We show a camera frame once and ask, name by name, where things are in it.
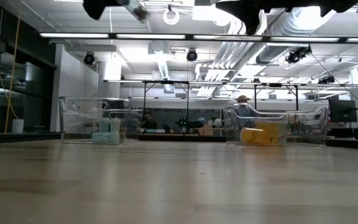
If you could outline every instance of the wooden floor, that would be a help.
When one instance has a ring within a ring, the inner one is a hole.
[[[0,144],[0,224],[358,223],[358,150]]]

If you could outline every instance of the transparent container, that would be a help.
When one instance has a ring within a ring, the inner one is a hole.
[[[248,103],[234,104],[223,109],[227,142],[243,146],[324,146],[328,108],[264,113]]]
[[[59,105],[64,143],[125,144],[127,137],[137,139],[133,126],[141,122],[141,113],[131,110],[129,100],[60,97]]]

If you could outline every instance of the computer screen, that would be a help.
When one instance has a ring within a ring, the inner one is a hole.
[[[331,122],[357,122],[356,103],[353,100],[329,100]]]

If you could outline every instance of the ceiling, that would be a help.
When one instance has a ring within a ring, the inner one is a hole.
[[[227,26],[217,26],[212,21],[194,21],[189,12],[192,7],[175,7],[183,10],[180,20],[175,25],[168,25],[163,20],[166,6],[146,6],[150,12],[149,21],[141,24],[125,8],[112,7],[106,9],[99,21],[90,19],[80,2],[56,2],[54,0],[0,0],[0,5],[14,14],[22,14],[23,20],[39,31],[48,32],[152,32],[152,33],[189,33],[189,34],[225,34]],[[267,15],[268,23],[272,23],[282,10],[273,10]],[[312,35],[358,36],[358,13],[353,8],[342,14],[335,14],[325,25]],[[123,68],[124,74],[150,73],[158,68],[156,62],[148,61],[147,51],[149,41],[139,40],[79,40],[71,45],[115,45],[127,60]],[[193,70],[197,63],[186,61],[188,49],[196,49],[199,60],[213,60],[221,48],[221,42],[186,42],[168,41],[170,51],[175,52],[168,67],[172,70]],[[345,82],[348,79],[350,67],[357,65],[358,45],[352,44],[311,44],[313,54],[323,64],[324,68],[309,56],[301,63],[286,68],[283,58],[275,62],[277,66],[269,66],[263,70],[264,78],[275,77],[275,80],[285,82],[288,77],[298,82],[319,74],[325,69],[335,68],[337,78]]]

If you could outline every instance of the white ceiling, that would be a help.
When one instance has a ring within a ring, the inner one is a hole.
[[[99,21],[89,18],[79,2],[55,2],[54,0],[0,0],[0,4],[14,14],[21,12],[23,20],[39,31],[49,32],[153,32],[153,33],[190,33],[190,34],[223,34],[229,26],[219,27],[211,21],[194,21],[190,15],[181,13],[177,24],[171,26],[163,21],[163,11],[150,11],[149,22],[141,24],[123,7],[111,8],[110,13],[106,9]],[[148,7],[147,9],[164,9],[165,6]],[[280,10],[272,11],[268,15],[271,21]],[[357,35],[358,36],[358,14],[352,9],[343,14],[334,15],[325,25],[314,32],[313,35]],[[133,69],[124,69],[124,73],[148,73],[157,68],[155,62],[140,62],[147,56],[149,41],[124,41],[124,40],[82,40],[74,45],[101,45],[114,44],[129,61]],[[199,53],[200,60],[213,60],[221,43],[219,42],[185,42],[171,41],[170,46],[183,47],[185,50],[195,48]],[[312,44],[311,48],[318,59],[330,69],[337,67],[342,77],[347,78],[346,68],[354,66],[346,61],[358,61],[358,45],[336,45],[336,44]],[[338,62],[335,55],[353,56]],[[196,63],[187,63],[186,54],[177,52],[174,61],[168,62],[169,69],[189,70],[194,69]],[[300,64],[289,70],[290,76],[308,78],[319,74],[324,68],[318,65],[313,57],[301,61]],[[264,72],[269,77],[287,77],[288,70],[280,64],[279,67],[267,67]]]

